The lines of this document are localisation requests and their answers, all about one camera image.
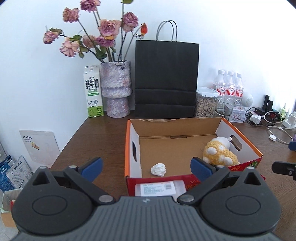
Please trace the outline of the white green milk carton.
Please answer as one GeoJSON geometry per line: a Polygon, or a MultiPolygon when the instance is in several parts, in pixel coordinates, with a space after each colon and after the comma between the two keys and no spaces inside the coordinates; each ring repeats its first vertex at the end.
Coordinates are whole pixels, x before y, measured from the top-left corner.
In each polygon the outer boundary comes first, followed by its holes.
{"type": "Polygon", "coordinates": [[[84,68],[83,77],[89,118],[104,116],[99,68],[100,65],[84,68]]]}

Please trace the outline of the clear seed storage container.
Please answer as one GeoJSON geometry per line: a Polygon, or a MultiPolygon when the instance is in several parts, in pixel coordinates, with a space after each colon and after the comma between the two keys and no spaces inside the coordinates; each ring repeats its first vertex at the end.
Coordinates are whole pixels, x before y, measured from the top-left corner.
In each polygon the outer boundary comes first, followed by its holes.
{"type": "Polygon", "coordinates": [[[211,88],[198,87],[196,94],[195,117],[212,118],[219,93],[211,88]]]}

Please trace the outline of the orange red cardboard box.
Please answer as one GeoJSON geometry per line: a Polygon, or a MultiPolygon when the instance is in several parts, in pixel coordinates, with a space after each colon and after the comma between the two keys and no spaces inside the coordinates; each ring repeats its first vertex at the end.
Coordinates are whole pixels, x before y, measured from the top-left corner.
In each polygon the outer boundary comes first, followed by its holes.
{"type": "Polygon", "coordinates": [[[215,137],[232,138],[230,151],[238,157],[239,165],[232,171],[242,171],[247,166],[256,168],[263,154],[239,129],[224,118],[179,118],[171,120],[127,121],[125,138],[125,179],[130,196],[135,186],[174,180],[184,181],[191,189],[200,181],[192,174],[193,157],[202,158],[203,150],[215,137]],[[157,163],[166,166],[164,177],[151,174],[157,163]]]}

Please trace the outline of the white round speaker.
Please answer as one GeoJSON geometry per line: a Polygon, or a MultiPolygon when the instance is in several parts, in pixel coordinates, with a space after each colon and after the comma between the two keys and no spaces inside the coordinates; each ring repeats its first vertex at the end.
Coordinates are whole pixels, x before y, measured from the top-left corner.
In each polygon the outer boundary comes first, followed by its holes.
{"type": "Polygon", "coordinates": [[[244,92],[241,101],[242,106],[251,107],[253,105],[253,96],[249,92],[244,92]]]}

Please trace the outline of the black upright device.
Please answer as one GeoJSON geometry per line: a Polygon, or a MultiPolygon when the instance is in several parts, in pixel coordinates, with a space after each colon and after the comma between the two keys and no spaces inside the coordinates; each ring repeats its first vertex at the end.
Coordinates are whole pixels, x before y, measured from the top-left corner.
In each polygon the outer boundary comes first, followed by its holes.
{"type": "Polygon", "coordinates": [[[269,95],[265,95],[262,109],[264,110],[265,113],[268,111],[272,111],[273,101],[269,99],[269,95]]]}

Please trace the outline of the clear plastic cotton swab box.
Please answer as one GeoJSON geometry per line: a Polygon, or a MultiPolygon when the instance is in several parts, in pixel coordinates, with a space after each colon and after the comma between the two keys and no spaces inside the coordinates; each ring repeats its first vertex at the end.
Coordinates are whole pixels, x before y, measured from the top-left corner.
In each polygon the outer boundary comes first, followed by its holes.
{"type": "Polygon", "coordinates": [[[142,197],[171,196],[177,199],[186,191],[184,181],[182,180],[143,183],[135,186],[135,196],[142,197]]]}

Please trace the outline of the middle water bottle red label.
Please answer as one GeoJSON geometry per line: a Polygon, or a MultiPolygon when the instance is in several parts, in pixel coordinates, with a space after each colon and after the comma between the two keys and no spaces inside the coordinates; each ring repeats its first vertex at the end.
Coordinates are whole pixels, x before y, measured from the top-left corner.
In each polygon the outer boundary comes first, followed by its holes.
{"type": "Polygon", "coordinates": [[[235,92],[235,82],[233,80],[233,71],[228,71],[226,76],[226,92],[225,94],[228,96],[234,96],[235,92]]]}

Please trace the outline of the white tissue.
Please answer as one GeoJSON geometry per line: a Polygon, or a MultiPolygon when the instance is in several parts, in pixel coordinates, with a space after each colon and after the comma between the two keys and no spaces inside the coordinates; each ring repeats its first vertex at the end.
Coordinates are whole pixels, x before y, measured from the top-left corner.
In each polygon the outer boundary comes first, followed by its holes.
{"type": "Polygon", "coordinates": [[[166,173],[166,166],[163,163],[157,163],[151,168],[151,174],[159,177],[164,177],[166,173]]]}

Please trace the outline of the white charger block far right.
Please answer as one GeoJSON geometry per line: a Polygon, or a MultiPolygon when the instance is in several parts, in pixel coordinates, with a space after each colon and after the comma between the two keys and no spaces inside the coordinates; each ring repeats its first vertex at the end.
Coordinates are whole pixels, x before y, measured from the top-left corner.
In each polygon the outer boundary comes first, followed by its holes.
{"type": "Polygon", "coordinates": [[[295,113],[287,113],[285,116],[285,120],[283,121],[282,125],[285,128],[293,129],[296,126],[296,116],[295,113]]]}

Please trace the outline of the blue white pamphlets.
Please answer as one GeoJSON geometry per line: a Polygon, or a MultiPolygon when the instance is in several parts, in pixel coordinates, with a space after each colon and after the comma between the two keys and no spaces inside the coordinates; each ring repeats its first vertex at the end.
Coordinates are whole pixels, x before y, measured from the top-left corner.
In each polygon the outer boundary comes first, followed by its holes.
{"type": "Polygon", "coordinates": [[[11,156],[7,156],[1,162],[2,192],[23,188],[31,176],[31,169],[23,156],[20,156],[16,161],[11,156]]]}

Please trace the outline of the water bottle red label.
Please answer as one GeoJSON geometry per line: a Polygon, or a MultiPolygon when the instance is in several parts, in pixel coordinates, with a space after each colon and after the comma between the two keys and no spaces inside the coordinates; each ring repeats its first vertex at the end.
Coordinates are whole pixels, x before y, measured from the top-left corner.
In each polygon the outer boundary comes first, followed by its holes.
{"type": "Polygon", "coordinates": [[[241,98],[243,96],[243,91],[244,91],[244,83],[242,81],[241,74],[237,73],[235,83],[236,83],[236,87],[235,87],[234,96],[241,98]]]}
{"type": "Polygon", "coordinates": [[[213,82],[213,89],[215,89],[219,93],[219,95],[225,95],[226,92],[224,73],[224,70],[218,70],[218,75],[215,77],[213,82]]]}
{"type": "Polygon", "coordinates": [[[233,80],[233,71],[228,71],[226,76],[226,92],[225,94],[228,96],[234,96],[235,92],[235,82],[233,80]]]}

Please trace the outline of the white power adapter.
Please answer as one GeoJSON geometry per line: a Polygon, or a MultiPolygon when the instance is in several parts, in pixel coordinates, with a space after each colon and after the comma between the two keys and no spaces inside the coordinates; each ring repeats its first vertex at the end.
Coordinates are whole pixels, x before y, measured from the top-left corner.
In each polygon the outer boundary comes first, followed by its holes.
{"type": "Polygon", "coordinates": [[[261,116],[258,115],[258,114],[253,114],[251,117],[250,117],[250,121],[256,125],[260,124],[261,123],[261,116]]]}

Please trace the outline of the white floral tin box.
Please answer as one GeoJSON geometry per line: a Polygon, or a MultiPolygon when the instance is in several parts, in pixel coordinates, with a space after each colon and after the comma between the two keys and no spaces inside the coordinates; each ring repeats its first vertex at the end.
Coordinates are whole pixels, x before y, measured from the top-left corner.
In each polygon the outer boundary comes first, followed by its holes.
{"type": "Polygon", "coordinates": [[[229,117],[229,121],[232,123],[244,123],[246,120],[245,114],[246,114],[245,107],[235,106],[233,108],[231,116],[229,117]]]}

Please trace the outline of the black paper shopping bag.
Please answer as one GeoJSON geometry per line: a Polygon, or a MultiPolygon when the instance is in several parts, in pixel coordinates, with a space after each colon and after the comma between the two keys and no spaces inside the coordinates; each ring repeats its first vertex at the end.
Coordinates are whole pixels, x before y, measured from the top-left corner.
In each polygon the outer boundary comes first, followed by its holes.
{"type": "Polygon", "coordinates": [[[194,116],[199,44],[177,41],[178,27],[168,21],[170,41],[137,40],[135,44],[134,114],[164,119],[194,116]]]}

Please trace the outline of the right water bottle red label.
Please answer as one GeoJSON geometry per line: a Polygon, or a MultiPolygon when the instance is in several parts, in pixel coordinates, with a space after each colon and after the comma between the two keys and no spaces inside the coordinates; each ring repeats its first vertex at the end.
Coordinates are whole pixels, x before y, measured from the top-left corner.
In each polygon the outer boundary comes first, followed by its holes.
{"type": "Polygon", "coordinates": [[[243,96],[243,91],[244,91],[244,83],[242,81],[241,74],[237,73],[235,83],[236,83],[236,87],[235,87],[234,96],[241,98],[243,96]]]}

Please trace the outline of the yellow white plush toy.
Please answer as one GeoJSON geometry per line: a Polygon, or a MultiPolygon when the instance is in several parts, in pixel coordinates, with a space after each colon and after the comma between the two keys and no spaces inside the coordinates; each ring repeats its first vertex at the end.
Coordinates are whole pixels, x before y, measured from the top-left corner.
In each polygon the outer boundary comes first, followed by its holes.
{"type": "Polygon", "coordinates": [[[216,137],[208,142],[203,151],[203,161],[210,165],[234,166],[240,162],[235,154],[230,151],[232,138],[216,137]]]}

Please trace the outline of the purple textured vase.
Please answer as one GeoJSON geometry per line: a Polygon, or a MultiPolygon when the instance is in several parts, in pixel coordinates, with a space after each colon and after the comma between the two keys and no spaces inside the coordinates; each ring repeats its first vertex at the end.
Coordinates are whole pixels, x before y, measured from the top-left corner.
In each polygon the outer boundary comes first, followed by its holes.
{"type": "Polygon", "coordinates": [[[130,114],[128,97],[132,94],[130,61],[102,63],[101,92],[106,100],[106,113],[111,118],[130,114]]]}

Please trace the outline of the left water bottle red label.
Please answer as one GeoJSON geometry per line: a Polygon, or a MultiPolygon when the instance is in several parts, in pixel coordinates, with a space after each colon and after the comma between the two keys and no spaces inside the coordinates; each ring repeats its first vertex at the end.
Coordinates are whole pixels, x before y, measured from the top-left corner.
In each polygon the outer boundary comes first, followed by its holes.
{"type": "Polygon", "coordinates": [[[226,92],[224,73],[224,70],[218,70],[218,75],[215,77],[213,82],[213,89],[215,89],[219,93],[219,95],[225,95],[226,92]]]}

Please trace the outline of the empty clear glass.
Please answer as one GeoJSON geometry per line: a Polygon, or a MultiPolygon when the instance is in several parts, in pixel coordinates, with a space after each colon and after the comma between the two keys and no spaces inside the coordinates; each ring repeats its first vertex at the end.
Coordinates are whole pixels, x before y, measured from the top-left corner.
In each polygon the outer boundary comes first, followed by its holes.
{"type": "Polygon", "coordinates": [[[222,117],[229,120],[234,108],[234,99],[228,95],[220,95],[216,99],[215,117],[222,117]]]}

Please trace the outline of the white leaflet against wall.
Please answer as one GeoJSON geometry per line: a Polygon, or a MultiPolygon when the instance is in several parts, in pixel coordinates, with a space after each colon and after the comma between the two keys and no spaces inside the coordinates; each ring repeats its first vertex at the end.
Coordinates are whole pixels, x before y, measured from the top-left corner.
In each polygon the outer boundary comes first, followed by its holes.
{"type": "Polygon", "coordinates": [[[39,166],[51,168],[58,156],[60,149],[54,133],[51,131],[19,130],[31,160],[39,166]]]}

